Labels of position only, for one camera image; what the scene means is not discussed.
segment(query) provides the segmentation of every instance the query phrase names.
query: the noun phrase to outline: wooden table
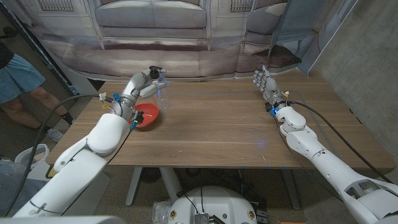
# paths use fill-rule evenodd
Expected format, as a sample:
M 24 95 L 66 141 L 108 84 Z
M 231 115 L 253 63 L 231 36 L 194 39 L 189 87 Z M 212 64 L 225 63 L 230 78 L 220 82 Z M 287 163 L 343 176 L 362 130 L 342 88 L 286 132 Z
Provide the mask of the wooden table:
M 391 156 L 350 113 L 349 108 L 317 73 L 306 78 L 298 71 L 275 77 L 290 100 L 306 103 L 320 112 L 374 167 L 391 170 Z M 120 93 L 125 83 L 106 82 L 100 93 Z M 147 129 L 137 129 L 111 165 L 139 167 L 218 167 L 298 169 L 301 166 L 287 150 L 273 117 L 265 111 L 264 99 L 252 79 L 210 82 L 175 82 L 164 89 L 170 108 Z M 139 102 L 154 102 L 154 98 Z M 354 169 L 368 169 L 338 136 L 315 114 L 299 105 L 295 110 L 321 143 Z M 75 123 L 52 150 L 47 162 L 87 135 L 103 113 L 99 99 L 92 99 Z M 298 155 L 304 166 L 312 165 Z

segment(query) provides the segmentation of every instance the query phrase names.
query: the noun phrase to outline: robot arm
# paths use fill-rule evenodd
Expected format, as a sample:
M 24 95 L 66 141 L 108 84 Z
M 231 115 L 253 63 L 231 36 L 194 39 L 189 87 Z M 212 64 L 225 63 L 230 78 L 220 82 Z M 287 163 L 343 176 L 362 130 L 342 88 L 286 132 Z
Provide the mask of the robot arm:
M 286 105 L 275 80 L 265 67 L 263 72 L 256 71 L 254 76 L 254 83 L 271 105 L 268 106 L 271 114 L 273 112 L 283 123 L 280 131 L 286 136 L 289 147 L 312 162 L 337 191 L 358 223 L 377 223 L 398 211 L 398 186 L 355 172 L 318 141 L 301 114 Z
M 123 90 L 119 101 L 113 103 L 116 114 L 110 111 L 102 115 L 89 135 L 61 154 L 54 164 L 58 174 L 13 218 L 62 215 L 105 168 L 108 162 L 103 157 L 116 149 L 128 130 L 128 121 L 132 115 L 131 129 L 134 129 L 137 116 L 140 115 L 139 111 L 133 109 L 138 96 L 147 98 L 157 90 L 171 85 L 160 73 L 165 73 L 165 70 L 150 67 L 149 70 L 135 74 Z

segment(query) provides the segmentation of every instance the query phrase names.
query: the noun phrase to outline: printed backdrop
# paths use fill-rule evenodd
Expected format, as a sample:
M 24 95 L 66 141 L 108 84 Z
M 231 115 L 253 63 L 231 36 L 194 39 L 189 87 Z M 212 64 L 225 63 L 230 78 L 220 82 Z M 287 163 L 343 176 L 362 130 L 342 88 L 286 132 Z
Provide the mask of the printed backdrop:
M 313 10 L 312 32 L 277 44 L 270 55 L 287 0 L 16 0 L 10 5 L 47 50 L 81 75 L 122 80 L 157 65 L 167 69 L 168 78 L 195 81 L 250 76 L 262 64 L 279 72 L 295 67 L 335 3 L 325 2 Z

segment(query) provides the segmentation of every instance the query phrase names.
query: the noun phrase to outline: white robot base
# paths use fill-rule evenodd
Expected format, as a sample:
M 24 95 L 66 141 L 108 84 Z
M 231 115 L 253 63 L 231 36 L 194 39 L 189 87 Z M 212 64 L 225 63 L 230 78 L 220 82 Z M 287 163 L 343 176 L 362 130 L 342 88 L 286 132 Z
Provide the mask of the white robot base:
M 205 186 L 193 189 L 186 195 L 172 205 L 170 201 L 155 202 L 152 221 L 159 224 L 257 223 L 251 204 L 233 190 Z

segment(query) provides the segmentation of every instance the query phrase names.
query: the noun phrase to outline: table leg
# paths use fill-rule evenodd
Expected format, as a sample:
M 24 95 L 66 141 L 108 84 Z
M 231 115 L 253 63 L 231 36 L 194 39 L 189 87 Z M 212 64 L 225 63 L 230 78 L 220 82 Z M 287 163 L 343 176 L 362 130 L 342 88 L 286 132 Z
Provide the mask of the table leg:
M 294 184 L 292 171 L 289 169 L 282 169 L 280 171 L 282 173 L 282 177 L 284 179 L 287 193 L 289 194 L 290 202 L 292 203 L 293 209 L 300 210 L 300 200 L 297 194 L 296 185 Z
M 129 192 L 127 193 L 126 205 L 131 206 L 134 203 L 134 198 L 136 197 L 138 184 L 141 179 L 142 167 L 135 167 L 132 172 L 131 183 L 129 187 Z
M 178 181 L 178 177 L 175 174 L 173 168 L 164 168 L 161 167 L 160 173 L 162 174 L 164 185 L 166 186 L 167 193 L 169 193 L 169 197 L 172 203 L 174 203 L 178 197 L 177 193 L 182 191 L 182 187 L 180 182 Z

